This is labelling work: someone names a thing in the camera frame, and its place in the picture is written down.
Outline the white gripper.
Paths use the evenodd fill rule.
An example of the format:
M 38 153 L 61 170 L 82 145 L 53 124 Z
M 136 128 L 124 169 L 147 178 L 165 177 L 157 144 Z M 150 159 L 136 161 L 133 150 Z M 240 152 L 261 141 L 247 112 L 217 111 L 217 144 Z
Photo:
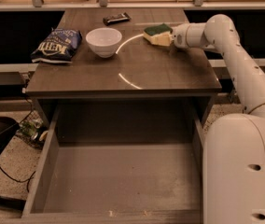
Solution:
M 153 35 L 150 43 L 156 46 L 169 47 L 174 40 L 174 45 L 180 49 L 202 48 L 206 44 L 204 28 L 204 23 L 183 23 L 174 27 L 172 34 Z

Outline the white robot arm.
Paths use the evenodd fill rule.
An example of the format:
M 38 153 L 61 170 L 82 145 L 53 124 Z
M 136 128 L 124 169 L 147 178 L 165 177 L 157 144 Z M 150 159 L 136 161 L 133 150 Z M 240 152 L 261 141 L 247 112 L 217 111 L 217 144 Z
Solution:
M 242 47 L 233 21 L 219 14 L 205 23 L 161 28 L 147 39 L 223 57 L 243 112 L 218 119 L 206 135 L 203 223 L 265 224 L 265 73 Z

